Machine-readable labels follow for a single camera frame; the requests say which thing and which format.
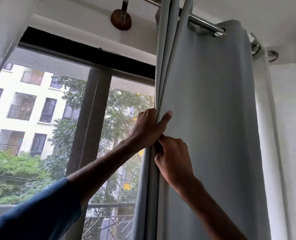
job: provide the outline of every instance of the metal curtain rod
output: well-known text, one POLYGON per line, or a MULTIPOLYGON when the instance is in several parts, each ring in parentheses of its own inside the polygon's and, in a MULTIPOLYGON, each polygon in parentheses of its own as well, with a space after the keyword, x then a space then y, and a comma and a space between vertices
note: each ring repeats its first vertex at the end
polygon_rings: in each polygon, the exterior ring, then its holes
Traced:
MULTIPOLYGON (((161 7, 161 0, 144 0, 150 4, 153 4, 157 7, 161 7)), ((202 28, 205 28, 209 30, 210 32, 214 33, 215 37, 220 37, 226 34, 226 31, 223 28, 219 28, 216 25, 194 15, 194 14, 189 14, 189 22, 196 24, 202 28)))

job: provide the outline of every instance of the balcony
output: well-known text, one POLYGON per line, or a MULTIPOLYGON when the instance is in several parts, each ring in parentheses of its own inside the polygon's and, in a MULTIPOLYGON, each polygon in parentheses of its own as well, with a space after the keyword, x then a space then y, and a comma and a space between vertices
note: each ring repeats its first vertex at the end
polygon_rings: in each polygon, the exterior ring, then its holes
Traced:
POLYGON ((32 107, 25 107, 21 105, 10 105, 9 113, 7 118, 17 120, 29 120, 31 115, 32 107))
POLYGON ((20 146, 0 144, 0 152, 8 152, 12 156, 17 156, 19 153, 20 146))
MULTIPOLYGON (((16 205, 1 205, 0 216, 16 205)), ((135 203, 88 204, 82 240, 128 240, 135 203)))

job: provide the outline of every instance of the wooden disc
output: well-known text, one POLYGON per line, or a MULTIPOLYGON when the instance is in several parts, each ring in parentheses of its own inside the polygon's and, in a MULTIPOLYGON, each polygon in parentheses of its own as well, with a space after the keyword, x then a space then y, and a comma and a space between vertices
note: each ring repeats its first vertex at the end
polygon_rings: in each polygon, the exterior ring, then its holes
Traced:
POLYGON ((121 9, 116 9, 111 14, 110 21, 119 30, 129 30, 131 28, 131 17, 129 13, 126 14, 125 23, 120 22, 121 9))

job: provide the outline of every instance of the building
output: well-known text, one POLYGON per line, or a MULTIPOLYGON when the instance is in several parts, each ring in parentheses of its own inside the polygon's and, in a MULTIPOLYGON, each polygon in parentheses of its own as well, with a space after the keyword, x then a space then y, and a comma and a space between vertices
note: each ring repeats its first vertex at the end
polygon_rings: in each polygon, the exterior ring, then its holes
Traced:
POLYGON ((30 152, 45 158, 55 120, 78 118, 62 99, 65 89, 49 72, 6 63, 0 72, 0 151, 30 152))

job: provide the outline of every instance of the blue sleeve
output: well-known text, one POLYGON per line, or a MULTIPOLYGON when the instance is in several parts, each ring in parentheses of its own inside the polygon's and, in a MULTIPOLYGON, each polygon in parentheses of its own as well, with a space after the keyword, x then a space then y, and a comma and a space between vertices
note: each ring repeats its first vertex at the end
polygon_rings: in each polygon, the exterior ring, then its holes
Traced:
POLYGON ((0 217, 0 239, 59 240, 81 215, 80 197, 66 178, 0 217))

